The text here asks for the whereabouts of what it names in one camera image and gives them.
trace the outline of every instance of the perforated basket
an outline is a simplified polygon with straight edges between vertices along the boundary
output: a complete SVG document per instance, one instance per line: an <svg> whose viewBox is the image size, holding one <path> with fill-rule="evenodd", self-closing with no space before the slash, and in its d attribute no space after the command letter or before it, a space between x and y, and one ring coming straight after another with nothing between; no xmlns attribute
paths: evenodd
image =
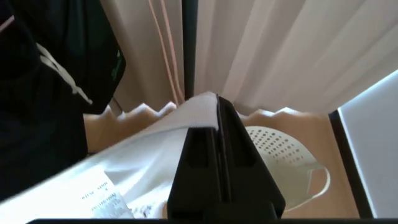
<svg viewBox="0 0 398 224"><path fill-rule="evenodd" d="M286 201L286 210L299 207L324 194L330 185L328 169L319 164L301 142L281 131L260 127L246 127L250 138L260 153ZM309 194L312 171L326 172L324 188L317 194Z"/></svg>

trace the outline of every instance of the black baseboard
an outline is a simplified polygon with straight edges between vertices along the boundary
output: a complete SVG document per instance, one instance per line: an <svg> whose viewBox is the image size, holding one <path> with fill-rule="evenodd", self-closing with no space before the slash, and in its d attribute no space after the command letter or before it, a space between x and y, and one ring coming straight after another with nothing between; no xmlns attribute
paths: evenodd
<svg viewBox="0 0 398 224"><path fill-rule="evenodd" d="M340 150L341 160L343 161L345 171L354 195L359 217L373 218L372 210L363 187L358 170L355 166L352 150L348 144L347 135L341 122L340 114L337 110L329 114L329 120L335 134L338 149Z"/></svg>

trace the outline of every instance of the white cloth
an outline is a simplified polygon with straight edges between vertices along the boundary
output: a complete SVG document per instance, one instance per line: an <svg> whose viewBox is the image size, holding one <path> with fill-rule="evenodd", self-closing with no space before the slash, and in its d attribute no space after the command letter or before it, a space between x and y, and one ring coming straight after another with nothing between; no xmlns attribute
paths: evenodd
<svg viewBox="0 0 398 224"><path fill-rule="evenodd" d="M167 200L187 129L218 129L216 109L217 98L213 93L191 98L140 133L4 201L0 204L0 223L26 223L50 217L78 218L79 214L72 212L79 208L71 199L79 196L73 190L79 185L75 180L83 175L85 179L95 178L96 175L87 174L90 172L104 172L134 216L139 217L143 214L141 210ZM144 212L148 217L153 215L150 211Z"/></svg>

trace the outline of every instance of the clothing tag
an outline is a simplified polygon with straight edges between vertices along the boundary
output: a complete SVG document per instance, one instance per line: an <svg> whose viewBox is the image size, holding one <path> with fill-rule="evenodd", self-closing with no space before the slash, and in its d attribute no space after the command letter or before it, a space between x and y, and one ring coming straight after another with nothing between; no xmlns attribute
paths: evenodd
<svg viewBox="0 0 398 224"><path fill-rule="evenodd" d="M85 218L134 218L108 176L93 170L73 180L69 197Z"/></svg>

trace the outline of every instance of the white wall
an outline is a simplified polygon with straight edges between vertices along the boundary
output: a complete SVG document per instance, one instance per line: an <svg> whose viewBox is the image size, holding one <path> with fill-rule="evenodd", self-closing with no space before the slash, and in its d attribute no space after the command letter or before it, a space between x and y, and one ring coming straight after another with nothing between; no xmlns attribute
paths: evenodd
<svg viewBox="0 0 398 224"><path fill-rule="evenodd" d="M373 215L398 217L398 70L339 110Z"/></svg>

